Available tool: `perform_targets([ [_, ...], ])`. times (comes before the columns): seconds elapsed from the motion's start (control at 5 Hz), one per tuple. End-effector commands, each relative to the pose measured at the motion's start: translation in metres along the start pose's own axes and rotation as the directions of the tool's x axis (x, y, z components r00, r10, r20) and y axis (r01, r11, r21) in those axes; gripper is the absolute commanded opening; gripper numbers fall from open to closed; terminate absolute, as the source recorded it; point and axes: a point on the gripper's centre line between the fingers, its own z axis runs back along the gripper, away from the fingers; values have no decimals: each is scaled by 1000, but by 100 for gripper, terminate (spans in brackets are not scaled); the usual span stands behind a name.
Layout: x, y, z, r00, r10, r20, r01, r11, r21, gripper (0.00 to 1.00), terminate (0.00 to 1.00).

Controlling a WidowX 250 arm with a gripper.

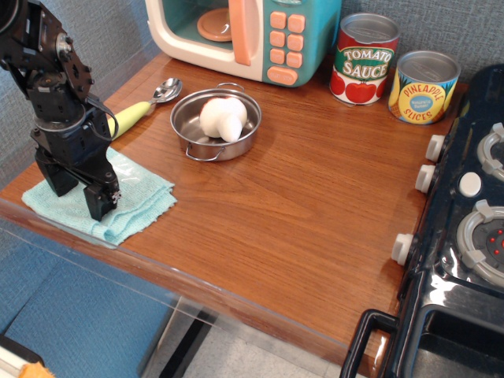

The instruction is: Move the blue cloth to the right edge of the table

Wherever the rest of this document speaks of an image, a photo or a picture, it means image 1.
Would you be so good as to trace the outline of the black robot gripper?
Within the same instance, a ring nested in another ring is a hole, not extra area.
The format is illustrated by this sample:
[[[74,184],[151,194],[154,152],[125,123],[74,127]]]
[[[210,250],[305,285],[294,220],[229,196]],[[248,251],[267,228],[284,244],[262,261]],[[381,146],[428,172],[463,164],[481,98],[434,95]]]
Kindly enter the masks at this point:
[[[96,221],[116,209],[120,187],[106,158],[111,143],[106,113],[84,106],[77,120],[62,123],[35,121],[31,137],[37,143],[35,161],[56,196],[69,193],[79,182],[87,208]]]

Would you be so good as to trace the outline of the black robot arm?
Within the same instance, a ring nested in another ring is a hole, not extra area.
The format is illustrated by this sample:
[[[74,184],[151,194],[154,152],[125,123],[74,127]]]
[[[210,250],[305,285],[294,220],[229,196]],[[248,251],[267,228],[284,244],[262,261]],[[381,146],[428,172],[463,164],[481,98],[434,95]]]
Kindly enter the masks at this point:
[[[106,157],[119,134],[113,113],[91,92],[91,68],[61,22],[39,1],[1,3],[1,67],[34,110],[35,160],[57,196],[84,184],[91,217],[116,209],[120,187]]]

